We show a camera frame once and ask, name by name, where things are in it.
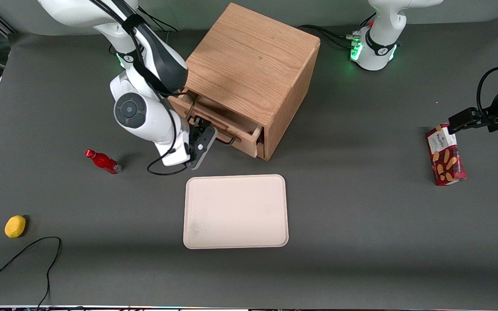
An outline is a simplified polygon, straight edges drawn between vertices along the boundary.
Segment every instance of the drawer handle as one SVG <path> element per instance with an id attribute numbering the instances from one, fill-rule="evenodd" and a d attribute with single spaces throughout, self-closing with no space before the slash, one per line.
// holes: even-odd
<path id="1" fill-rule="evenodd" d="M 235 138 L 235 137 L 232 137 L 232 139 L 231 139 L 229 142 L 223 142 L 223 141 L 221 141 L 221 140 L 220 140 L 220 139 L 218 139 L 218 138 L 216 138 L 216 140 L 218 140 L 219 142 L 221 142 L 221 143 L 223 143 L 223 144 L 225 144 L 225 145 L 227 145 L 227 146 L 231 146 L 231 145 L 233 144 L 233 142 L 235 142 L 235 141 L 236 141 L 236 138 Z"/>

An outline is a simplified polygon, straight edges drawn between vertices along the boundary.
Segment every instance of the white wall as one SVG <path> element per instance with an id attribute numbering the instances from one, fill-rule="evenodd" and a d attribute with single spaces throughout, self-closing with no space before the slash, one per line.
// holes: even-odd
<path id="1" fill-rule="evenodd" d="M 366 0 L 140 0 L 150 14 L 179 29 L 209 29 L 229 2 L 290 25 L 358 24 L 374 11 Z M 482 22 L 498 18 L 498 0 L 445 0 L 407 10 L 409 23 Z M 37 0 L 0 0 L 0 15 L 22 32 L 46 35 L 95 33 L 51 18 Z"/>

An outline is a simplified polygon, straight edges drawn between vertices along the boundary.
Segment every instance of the yellow sponge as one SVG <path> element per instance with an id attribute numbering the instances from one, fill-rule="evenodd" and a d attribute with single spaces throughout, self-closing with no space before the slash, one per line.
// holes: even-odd
<path id="1" fill-rule="evenodd" d="M 9 238 L 18 238 L 24 232 L 25 227 L 26 218 L 20 215 L 13 216 L 5 225 L 5 234 Z"/>

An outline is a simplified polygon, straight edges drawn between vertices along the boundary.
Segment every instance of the red box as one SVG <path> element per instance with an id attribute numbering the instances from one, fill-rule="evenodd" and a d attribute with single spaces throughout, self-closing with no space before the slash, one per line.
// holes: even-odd
<path id="1" fill-rule="evenodd" d="M 466 179 L 458 152 L 457 138 L 449 134 L 449 124 L 440 124 L 426 134 L 435 184 L 447 186 Z"/>

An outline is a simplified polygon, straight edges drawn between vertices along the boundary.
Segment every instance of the wooden cabinet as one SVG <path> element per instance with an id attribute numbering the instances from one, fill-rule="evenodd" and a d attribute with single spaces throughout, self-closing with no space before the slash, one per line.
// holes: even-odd
<path id="1" fill-rule="evenodd" d="M 223 141 L 269 160 L 309 88 L 320 39 L 230 3 L 188 57 L 182 92 L 197 100 L 192 116 Z M 185 116 L 188 95 L 169 97 Z"/>

